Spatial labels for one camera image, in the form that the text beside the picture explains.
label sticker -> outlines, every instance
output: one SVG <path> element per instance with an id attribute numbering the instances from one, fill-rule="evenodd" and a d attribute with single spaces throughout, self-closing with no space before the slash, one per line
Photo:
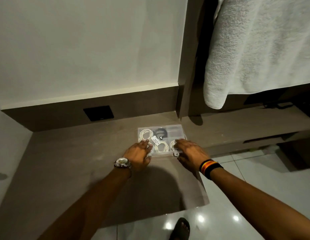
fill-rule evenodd
<path id="1" fill-rule="evenodd" d="M 156 145 L 161 144 L 161 142 L 160 142 L 160 140 L 157 138 L 157 136 L 153 136 L 151 139 L 154 141 L 154 143 L 155 143 Z"/>

wristwatch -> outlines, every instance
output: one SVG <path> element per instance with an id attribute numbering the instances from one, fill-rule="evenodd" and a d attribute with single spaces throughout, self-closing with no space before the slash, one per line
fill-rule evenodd
<path id="1" fill-rule="evenodd" d="M 114 167 L 116 167 L 116 168 L 128 168 L 129 171 L 130 171 L 130 176 L 129 177 L 132 176 L 132 170 L 131 170 L 132 165 L 131 165 L 130 161 L 127 158 L 122 157 L 122 158 L 117 159 L 114 162 Z"/>

white wall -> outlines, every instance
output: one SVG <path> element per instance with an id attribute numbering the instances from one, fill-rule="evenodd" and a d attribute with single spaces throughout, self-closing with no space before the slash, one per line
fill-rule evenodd
<path id="1" fill-rule="evenodd" d="M 0 111 L 0 204 L 32 135 L 28 129 Z"/>
<path id="2" fill-rule="evenodd" d="M 186 6 L 0 0 L 1 108 L 177 85 Z"/>

hand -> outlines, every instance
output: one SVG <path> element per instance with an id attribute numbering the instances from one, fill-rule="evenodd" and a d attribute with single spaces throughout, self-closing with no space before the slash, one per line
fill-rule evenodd
<path id="1" fill-rule="evenodd" d="M 123 157 L 127 158 L 136 171 L 140 171 L 149 164 L 151 157 L 146 157 L 152 150 L 153 145 L 148 144 L 148 140 L 135 143 L 126 150 Z"/>
<path id="2" fill-rule="evenodd" d="M 199 171 L 199 166 L 203 161 L 210 159 L 210 156 L 204 150 L 196 145 L 194 142 L 185 139 L 176 140 L 174 147 L 183 151 L 177 159 L 189 171 Z"/>

watch face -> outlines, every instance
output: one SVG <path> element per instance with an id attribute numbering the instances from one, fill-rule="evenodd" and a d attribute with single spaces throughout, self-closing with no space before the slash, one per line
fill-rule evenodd
<path id="1" fill-rule="evenodd" d="M 120 164 L 120 165 L 125 165 L 128 162 L 128 160 L 126 158 L 120 158 L 116 160 L 116 163 Z"/>

